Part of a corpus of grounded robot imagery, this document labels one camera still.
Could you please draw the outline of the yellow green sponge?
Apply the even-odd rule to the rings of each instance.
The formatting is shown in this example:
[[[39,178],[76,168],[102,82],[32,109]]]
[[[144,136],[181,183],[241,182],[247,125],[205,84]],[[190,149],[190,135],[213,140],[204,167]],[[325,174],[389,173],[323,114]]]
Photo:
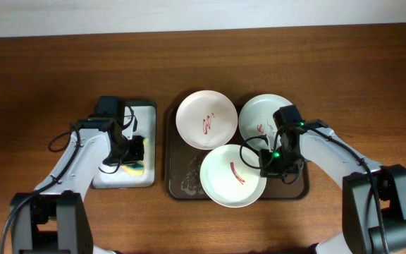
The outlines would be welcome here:
[[[141,176],[146,170],[146,158],[148,139],[141,135],[134,135],[131,140],[128,141],[129,149],[126,156],[123,158],[121,168],[127,174],[131,176]]]

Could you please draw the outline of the white front plate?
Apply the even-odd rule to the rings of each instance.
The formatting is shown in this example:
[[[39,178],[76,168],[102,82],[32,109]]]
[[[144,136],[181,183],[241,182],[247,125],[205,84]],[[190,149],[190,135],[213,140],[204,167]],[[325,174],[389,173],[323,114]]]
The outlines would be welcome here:
[[[259,157],[239,145],[223,145],[206,155],[199,178],[205,193],[225,207],[240,208],[259,199],[266,179],[259,174]]]

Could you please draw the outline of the pinkish white plate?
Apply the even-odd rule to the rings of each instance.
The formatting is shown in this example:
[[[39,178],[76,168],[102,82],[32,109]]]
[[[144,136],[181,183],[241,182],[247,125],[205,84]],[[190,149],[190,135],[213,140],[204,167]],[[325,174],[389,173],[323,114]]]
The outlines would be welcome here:
[[[213,150],[225,145],[235,135],[238,113],[225,95],[200,90],[188,95],[176,112],[180,137],[199,150]]]

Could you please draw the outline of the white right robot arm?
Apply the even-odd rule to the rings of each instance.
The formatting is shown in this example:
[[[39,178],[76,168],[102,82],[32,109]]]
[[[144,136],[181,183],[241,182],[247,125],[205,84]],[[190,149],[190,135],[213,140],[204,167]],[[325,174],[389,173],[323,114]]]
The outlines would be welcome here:
[[[385,166],[343,142],[321,120],[304,121],[296,106],[273,114],[278,127],[271,151],[259,153],[260,175],[285,179],[305,162],[342,189],[342,231],[315,243],[313,253],[392,253],[406,249],[406,168]]]

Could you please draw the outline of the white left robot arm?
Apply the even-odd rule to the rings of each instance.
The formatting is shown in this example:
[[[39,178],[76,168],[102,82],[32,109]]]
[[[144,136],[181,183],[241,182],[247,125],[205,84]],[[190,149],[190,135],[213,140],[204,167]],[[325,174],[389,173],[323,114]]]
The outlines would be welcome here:
[[[104,253],[94,244],[84,199],[99,166],[118,169],[143,158],[142,142],[122,134],[135,122],[127,101],[100,97],[93,114],[71,125],[50,175],[13,197],[0,251],[10,234],[13,253]]]

